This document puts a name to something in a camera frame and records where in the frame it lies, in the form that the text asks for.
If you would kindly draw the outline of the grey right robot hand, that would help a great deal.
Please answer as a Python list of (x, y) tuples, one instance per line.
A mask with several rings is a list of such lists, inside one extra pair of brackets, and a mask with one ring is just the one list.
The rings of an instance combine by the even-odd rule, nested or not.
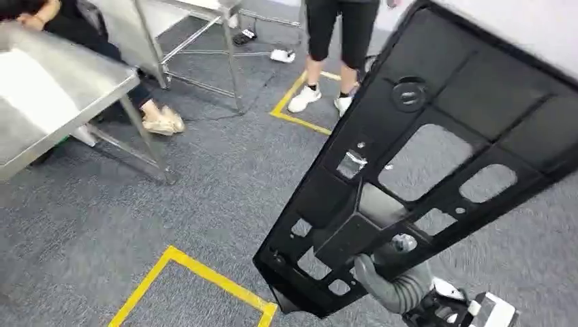
[(354, 259), (357, 280), (386, 310), (404, 314), (417, 307), (430, 290), (431, 276), (427, 268), (414, 267), (387, 281), (376, 271), (372, 258), (360, 254)]

